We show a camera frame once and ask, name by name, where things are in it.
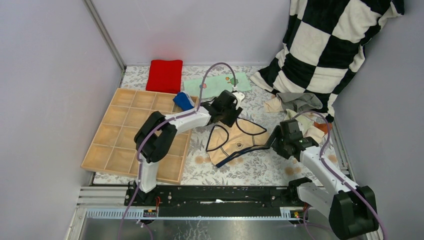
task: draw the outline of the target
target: beige bib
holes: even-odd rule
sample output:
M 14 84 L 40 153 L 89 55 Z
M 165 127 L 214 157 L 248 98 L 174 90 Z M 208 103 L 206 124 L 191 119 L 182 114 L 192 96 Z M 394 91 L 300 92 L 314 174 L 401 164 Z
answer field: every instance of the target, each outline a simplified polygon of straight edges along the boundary
M 262 126 L 243 118 L 237 118 L 232 127 L 215 125 L 210 131 L 206 152 L 211 162 L 220 168 L 222 165 L 245 153 L 265 150 L 269 138 Z

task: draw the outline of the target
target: white patterned surface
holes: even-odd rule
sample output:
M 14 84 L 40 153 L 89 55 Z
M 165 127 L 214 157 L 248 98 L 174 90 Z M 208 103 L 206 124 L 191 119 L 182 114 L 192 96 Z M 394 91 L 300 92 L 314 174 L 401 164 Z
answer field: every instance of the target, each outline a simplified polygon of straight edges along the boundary
M 208 66 L 184 66 L 182 80 L 202 78 Z M 235 72 L 245 72 L 250 77 L 260 66 L 234 66 Z M 217 66 L 208 76 L 218 76 L 231 73 L 225 66 Z M 129 66 L 122 81 L 122 88 L 145 90 L 149 76 L 148 66 Z M 241 102 L 242 118 L 249 119 L 272 132 L 274 127 L 283 120 L 284 112 L 264 112 L 264 101 L 271 99 L 272 94 L 252 85 L 252 91 L 244 92 L 246 98 Z M 205 151 L 206 143 L 212 125 L 197 127 L 192 130 L 188 156 L 185 160 L 182 185 L 274 185 L 287 186 L 288 182 L 301 177 L 308 177 L 321 186 L 317 178 L 293 157 L 285 159 L 273 150 L 259 150 L 247 153 L 226 165 L 215 167 Z M 332 142 L 325 150 L 325 155 L 337 163 L 336 153 Z M 117 176 L 97 172 L 94 184 L 127 184 L 134 180 L 130 177 Z

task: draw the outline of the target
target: black and white checkered blanket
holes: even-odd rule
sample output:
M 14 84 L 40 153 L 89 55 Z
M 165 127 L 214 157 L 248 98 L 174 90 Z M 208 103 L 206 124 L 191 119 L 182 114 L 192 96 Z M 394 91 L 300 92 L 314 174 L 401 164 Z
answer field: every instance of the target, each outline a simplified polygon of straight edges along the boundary
M 250 79 L 272 93 L 313 93 L 328 121 L 333 103 L 365 60 L 364 45 L 403 0 L 291 0 L 283 50 Z

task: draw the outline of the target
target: wooden compartment tray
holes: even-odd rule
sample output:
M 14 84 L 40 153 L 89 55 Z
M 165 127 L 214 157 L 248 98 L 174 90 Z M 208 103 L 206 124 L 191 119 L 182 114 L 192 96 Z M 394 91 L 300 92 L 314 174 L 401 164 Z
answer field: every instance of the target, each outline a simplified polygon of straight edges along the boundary
M 139 164 L 134 136 L 151 113 L 182 112 L 174 104 L 175 94 L 118 88 L 97 129 L 81 168 L 99 172 L 136 177 Z M 198 104 L 196 96 L 191 97 Z M 180 184 L 192 131 L 177 135 L 168 154 L 159 162 L 156 179 Z

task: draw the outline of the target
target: red folded cloth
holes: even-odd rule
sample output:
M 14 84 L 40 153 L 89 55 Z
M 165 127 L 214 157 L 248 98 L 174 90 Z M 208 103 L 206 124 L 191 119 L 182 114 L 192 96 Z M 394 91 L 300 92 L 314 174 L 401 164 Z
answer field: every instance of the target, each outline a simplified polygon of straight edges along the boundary
M 147 91 L 177 94 L 181 90 L 183 61 L 152 60 L 146 85 Z

